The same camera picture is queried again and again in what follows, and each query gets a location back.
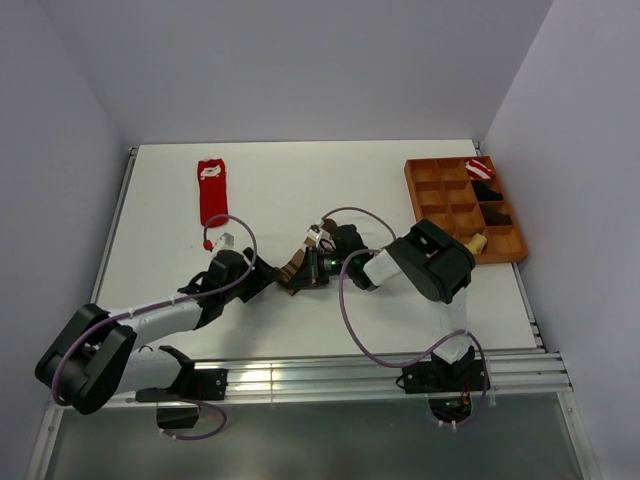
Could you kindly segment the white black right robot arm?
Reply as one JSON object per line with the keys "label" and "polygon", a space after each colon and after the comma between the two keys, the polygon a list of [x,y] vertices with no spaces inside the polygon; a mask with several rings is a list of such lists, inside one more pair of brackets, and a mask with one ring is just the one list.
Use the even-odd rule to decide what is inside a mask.
{"label": "white black right robot arm", "polygon": [[304,247],[281,268],[279,282],[290,294],[326,287],[333,278],[349,279],[358,289],[373,291],[405,276],[433,306],[436,332],[462,332],[430,354],[435,383],[452,390],[466,379],[477,351],[466,329],[466,289],[474,268],[471,251],[428,220],[375,251],[365,245],[355,225],[327,219],[310,227]]}

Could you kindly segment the brown striped sock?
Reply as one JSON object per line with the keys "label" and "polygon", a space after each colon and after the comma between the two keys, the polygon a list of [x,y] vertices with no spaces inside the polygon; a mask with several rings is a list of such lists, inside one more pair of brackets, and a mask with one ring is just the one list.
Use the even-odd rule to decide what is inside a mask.
{"label": "brown striped sock", "polygon": [[307,248],[316,247],[321,252],[333,252],[335,250],[332,233],[336,230],[337,224],[330,218],[326,218],[323,220],[324,229],[330,234],[330,239],[322,240],[319,245],[306,245],[304,243],[304,240],[306,239],[305,234],[302,246],[294,253],[292,258],[279,269],[277,282],[290,296],[296,295],[301,290],[301,287],[289,287],[288,283],[294,278],[295,274],[302,270]]}

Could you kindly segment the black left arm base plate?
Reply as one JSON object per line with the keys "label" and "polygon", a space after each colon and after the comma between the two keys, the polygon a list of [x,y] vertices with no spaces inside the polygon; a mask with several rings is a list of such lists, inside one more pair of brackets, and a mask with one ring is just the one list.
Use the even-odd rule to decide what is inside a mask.
{"label": "black left arm base plate", "polygon": [[181,372],[166,388],[147,388],[137,391],[137,402],[164,402],[174,399],[220,401],[225,398],[228,370],[194,369]]}

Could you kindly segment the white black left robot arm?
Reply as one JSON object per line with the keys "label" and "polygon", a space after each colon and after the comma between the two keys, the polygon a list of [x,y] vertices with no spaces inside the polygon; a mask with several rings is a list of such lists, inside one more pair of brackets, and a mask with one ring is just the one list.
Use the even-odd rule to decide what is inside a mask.
{"label": "white black left robot arm", "polygon": [[84,415],[124,392],[135,393],[140,401],[220,399],[221,387],[208,386],[196,373],[194,360],[174,347],[151,344],[203,328],[220,317],[228,303],[250,301],[277,277],[277,268],[251,248],[223,249],[207,270],[166,301],[122,313],[86,304],[45,351],[35,376],[63,405]]}

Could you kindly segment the yellow sock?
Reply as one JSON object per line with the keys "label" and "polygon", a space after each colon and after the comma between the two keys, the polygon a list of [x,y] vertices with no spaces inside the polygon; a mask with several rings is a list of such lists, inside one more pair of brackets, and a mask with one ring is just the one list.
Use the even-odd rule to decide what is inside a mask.
{"label": "yellow sock", "polygon": [[476,233],[465,246],[473,255],[480,255],[486,248],[487,243],[488,238],[486,236]]}

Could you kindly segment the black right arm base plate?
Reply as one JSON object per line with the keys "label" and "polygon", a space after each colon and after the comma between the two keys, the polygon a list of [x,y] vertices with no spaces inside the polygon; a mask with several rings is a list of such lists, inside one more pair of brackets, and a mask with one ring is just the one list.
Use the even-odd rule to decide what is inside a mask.
{"label": "black right arm base plate", "polygon": [[491,387],[481,360],[448,364],[438,357],[403,368],[396,385],[407,394],[482,393]]}

